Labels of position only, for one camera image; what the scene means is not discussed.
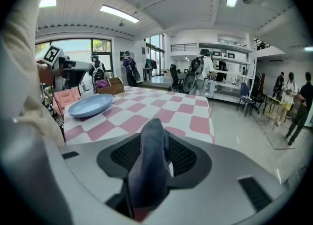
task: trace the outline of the table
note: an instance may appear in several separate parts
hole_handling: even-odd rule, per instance
[[[267,105],[270,105],[270,109],[268,112],[265,112],[264,114],[266,116],[268,116],[268,121],[270,119],[274,120],[274,124],[273,124],[273,128],[272,128],[272,130],[274,130],[275,124],[277,122],[278,110],[279,110],[279,106],[281,105],[281,102],[280,102],[280,100],[272,97],[271,95],[267,95],[267,98],[268,98],[268,101],[265,103],[264,110],[265,110]]]
[[[64,135],[67,145],[93,142],[139,133],[152,118],[166,130],[215,143],[211,109],[205,97],[125,86],[104,112],[85,119],[71,117],[65,107]]]

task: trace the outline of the white shirt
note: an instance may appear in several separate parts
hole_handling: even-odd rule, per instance
[[[298,86],[295,82],[290,82],[289,80],[284,84],[282,87],[283,89],[290,89],[291,93],[288,95],[286,92],[283,91],[282,94],[282,101],[283,102],[288,102],[288,103],[293,103],[293,98],[295,94],[298,93]]]
[[[203,80],[204,78],[207,78],[207,74],[209,72],[214,72],[214,66],[211,58],[208,56],[204,56],[203,58],[203,71],[202,71],[202,76],[200,76],[199,79]]]

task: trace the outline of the blue chair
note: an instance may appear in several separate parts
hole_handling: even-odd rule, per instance
[[[255,105],[255,101],[250,100],[249,98],[246,98],[247,95],[249,93],[249,87],[246,83],[241,83],[241,89],[240,89],[240,100],[237,106],[236,111],[238,110],[239,106],[240,106],[240,102],[241,100],[243,100],[245,102],[245,104],[243,105],[243,109],[245,108],[245,105],[247,103],[247,107],[246,107],[246,113],[248,112],[249,106],[250,106],[250,116],[252,114],[252,110],[253,110],[253,106]]]

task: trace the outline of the white shelf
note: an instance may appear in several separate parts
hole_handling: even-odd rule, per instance
[[[230,83],[223,83],[223,82],[216,82],[216,86],[221,86],[221,87],[226,87],[226,88],[232,88],[232,89],[237,89],[239,90],[241,88],[240,85],[233,85]]]
[[[236,64],[241,64],[241,65],[246,65],[246,66],[248,66],[248,65],[253,65],[254,66],[254,63],[249,63],[249,62],[246,62],[246,61],[239,61],[239,60],[236,60],[236,59],[233,59],[233,58],[217,56],[217,55],[213,56],[213,60],[218,60],[218,61],[223,61],[223,62],[230,62],[230,63],[236,63]]]
[[[236,73],[229,72],[229,71],[216,70],[215,73],[232,74],[232,75],[241,76],[243,78],[253,79],[253,77],[250,77],[250,76],[247,76],[247,75],[243,75],[243,74],[236,74]]]
[[[204,47],[199,47],[199,49],[203,48],[216,48],[216,49],[226,49],[227,51],[234,51],[243,54],[249,54],[254,52],[254,50],[248,49],[246,47],[241,47],[233,44],[223,44],[223,43],[205,43]]]

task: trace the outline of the railing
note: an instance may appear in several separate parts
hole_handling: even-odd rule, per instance
[[[198,46],[196,43],[174,44],[171,45],[171,51],[198,51]]]
[[[255,39],[254,40],[254,49],[255,50],[260,50],[260,49],[264,49],[267,47],[272,46],[271,44],[268,44],[266,42],[261,41],[260,39]]]

